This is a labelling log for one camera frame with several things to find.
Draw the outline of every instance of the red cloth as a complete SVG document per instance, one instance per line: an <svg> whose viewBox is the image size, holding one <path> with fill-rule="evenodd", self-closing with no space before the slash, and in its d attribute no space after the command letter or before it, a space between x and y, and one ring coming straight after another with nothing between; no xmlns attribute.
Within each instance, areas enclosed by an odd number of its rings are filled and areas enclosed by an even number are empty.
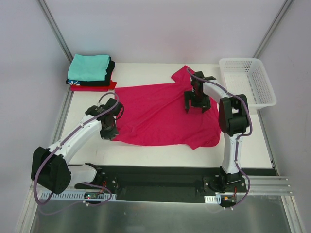
<svg viewBox="0 0 311 233"><path fill-rule="evenodd" d="M115 89L117 82L110 80L109 86L77 86L71 85L70 91L108 91Z"/></svg>
<svg viewBox="0 0 311 233"><path fill-rule="evenodd" d="M117 120L115 141L141 146L187 144L192 149L218 144L216 102L211 99L205 113L194 107L185 111L184 91L192 90L186 68L172 75L175 83L116 88L125 111Z"/></svg>

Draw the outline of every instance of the white laundry basket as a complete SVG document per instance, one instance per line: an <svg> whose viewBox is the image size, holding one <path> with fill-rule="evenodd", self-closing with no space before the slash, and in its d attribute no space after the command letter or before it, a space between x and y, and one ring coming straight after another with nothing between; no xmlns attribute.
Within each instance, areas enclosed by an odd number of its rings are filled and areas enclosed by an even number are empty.
<svg viewBox="0 0 311 233"><path fill-rule="evenodd" d="M222 84L233 94L245 94L248 107L276 104L276 96L263 63L255 58L224 58L219 61Z"/></svg>

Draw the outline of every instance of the teal cloth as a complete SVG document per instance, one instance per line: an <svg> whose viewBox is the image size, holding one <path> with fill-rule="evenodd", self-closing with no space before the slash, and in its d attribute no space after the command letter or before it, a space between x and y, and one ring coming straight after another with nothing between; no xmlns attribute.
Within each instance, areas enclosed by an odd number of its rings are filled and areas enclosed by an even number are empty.
<svg viewBox="0 0 311 233"><path fill-rule="evenodd" d="M76 54L68 70L68 79L76 81L103 81L109 64L108 55L82 56Z"/></svg>

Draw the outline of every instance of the wall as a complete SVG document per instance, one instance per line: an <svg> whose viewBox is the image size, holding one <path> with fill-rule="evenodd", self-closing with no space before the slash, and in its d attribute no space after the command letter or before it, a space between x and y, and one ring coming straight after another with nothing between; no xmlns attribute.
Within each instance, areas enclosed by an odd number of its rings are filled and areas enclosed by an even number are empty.
<svg viewBox="0 0 311 233"><path fill-rule="evenodd" d="M284 0L46 0L72 54L217 64L252 57Z"/></svg>
<svg viewBox="0 0 311 233"><path fill-rule="evenodd" d="M35 0L0 1L0 232L15 231L32 153L51 142L69 62Z"/></svg>
<svg viewBox="0 0 311 233"><path fill-rule="evenodd" d="M260 59L278 103L262 110L281 175L291 179L311 232L311 1L296 0Z"/></svg>

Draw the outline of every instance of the folded cloth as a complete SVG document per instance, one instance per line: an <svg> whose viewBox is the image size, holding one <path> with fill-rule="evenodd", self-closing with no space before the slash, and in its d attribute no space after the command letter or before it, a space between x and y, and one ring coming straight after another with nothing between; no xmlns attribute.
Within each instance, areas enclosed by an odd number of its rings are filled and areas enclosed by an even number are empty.
<svg viewBox="0 0 311 233"><path fill-rule="evenodd" d="M109 63L107 67L107 74L101 81L79 81L79 80L71 80L67 79L66 83L69 85L77 85L77 86L109 86L110 85L110 79L111 79L111 73L113 69L115 68L115 62L109 58Z"/></svg>
<svg viewBox="0 0 311 233"><path fill-rule="evenodd" d="M117 82L110 80L110 86L70 86L70 91L108 91L115 89Z"/></svg>
<svg viewBox="0 0 311 233"><path fill-rule="evenodd" d="M175 83L116 88L125 111L114 140L141 146L216 146L221 132L216 102L211 99L204 113L200 108L186 113L184 91L192 90L187 68L172 75Z"/></svg>
<svg viewBox="0 0 311 233"><path fill-rule="evenodd" d="M102 81L107 74L108 55L82 56L76 54L68 70L68 79L76 81Z"/></svg>

